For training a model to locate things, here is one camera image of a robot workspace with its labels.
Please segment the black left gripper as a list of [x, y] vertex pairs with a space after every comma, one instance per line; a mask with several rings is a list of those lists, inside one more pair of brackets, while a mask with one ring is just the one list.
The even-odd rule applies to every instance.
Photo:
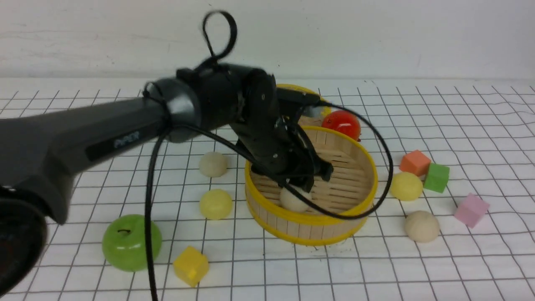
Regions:
[[272, 173], [295, 189], [309, 193], [315, 175], [329, 182], [333, 166], [317, 162], [313, 145], [298, 124], [301, 111], [293, 118], [281, 115], [275, 78], [260, 69], [248, 70], [242, 77], [245, 106], [239, 121], [232, 124], [238, 144], [254, 157], [253, 171]]

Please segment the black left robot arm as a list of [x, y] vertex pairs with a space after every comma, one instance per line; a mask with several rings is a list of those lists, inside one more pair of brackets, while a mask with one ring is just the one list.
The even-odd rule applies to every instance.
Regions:
[[280, 103], [275, 77], [262, 69], [212, 64], [159, 79], [142, 97], [1, 120], [1, 294], [37, 263], [46, 217], [67, 221], [78, 174], [147, 141], [182, 143], [226, 125], [253, 170], [303, 190], [321, 162], [302, 141], [299, 104]]

